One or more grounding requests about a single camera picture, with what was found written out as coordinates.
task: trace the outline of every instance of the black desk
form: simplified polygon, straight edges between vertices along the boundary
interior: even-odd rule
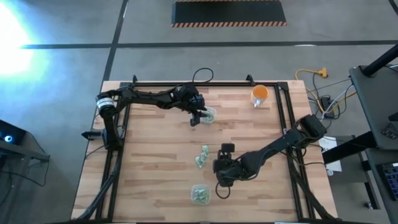
[[[349,73],[371,131],[325,152],[323,158],[328,164],[365,150],[368,161],[363,162],[364,171],[372,170],[389,219],[391,223],[398,223],[398,202],[391,199],[376,169],[378,164],[398,162],[398,139],[381,134],[389,123],[388,116],[398,112],[398,72],[381,68],[374,78],[368,78],[358,67],[350,69]],[[373,187],[369,185],[367,190],[369,194]],[[376,197],[369,194],[369,198],[377,208]]]

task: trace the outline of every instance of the wooden table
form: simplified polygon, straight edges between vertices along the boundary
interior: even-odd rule
[[[296,119],[310,114],[303,81],[288,81]],[[104,82],[103,91],[120,82]],[[142,87],[157,92],[165,87]],[[251,87],[198,87],[206,105],[217,110],[212,125],[189,125],[190,114],[178,109],[160,110],[151,105],[131,105],[123,163],[116,199],[114,222],[273,222],[296,221],[296,212],[286,157],[267,160],[255,180],[236,181],[229,199],[216,196],[212,160],[221,143],[236,146],[234,157],[255,151],[281,137],[275,91],[259,108],[249,99]],[[284,103],[285,117],[287,107]],[[94,128],[103,128],[100,116]],[[103,144],[92,141],[87,153]],[[209,145],[210,158],[202,169],[194,161],[202,145]],[[305,162],[323,161],[318,147],[308,147]],[[106,150],[93,153],[84,163],[72,218],[78,217],[98,193]],[[320,203],[336,217],[336,209],[325,168],[307,166],[310,188]],[[195,205],[190,191],[195,184],[211,187],[209,205]],[[301,194],[305,210],[304,196]],[[104,214],[108,211],[105,201]]]

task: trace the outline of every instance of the caution stripe mat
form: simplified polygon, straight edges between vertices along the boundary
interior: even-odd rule
[[[172,27],[286,26],[279,0],[181,0],[173,3]]]

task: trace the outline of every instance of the concrete floor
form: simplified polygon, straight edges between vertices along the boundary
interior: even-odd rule
[[[120,43],[206,41],[394,40],[398,17],[387,0],[282,0],[287,27],[170,28],[171,0],[130,0]],[[101,88],[109,49],[12,50],[17,44],[111,43],[122,0],[0,1],[0,119],[30,131],[51,155],[45,187],[25,181],[11,223],[68,220],[87,141],[95,96]],[[215,80],[291,80],[301,68],[328,69],[325,86],[348,77],[348,69],[366,65],[391,45],[319,47],[219,47],[118,49],[110,80],[189,80],[201,67]],[[313,88],[312,75],[300,78]],[[320,90],[338,96],[351,83]],[[332,123],[329,135],[361,134],[369,129],[357,96]],[[42,178],[45,167],[30,177]],[[388,223],[384,210],[366,210],[364,187],[331,183],[339,217]],[[353,189],[358,195],[353,196]]]

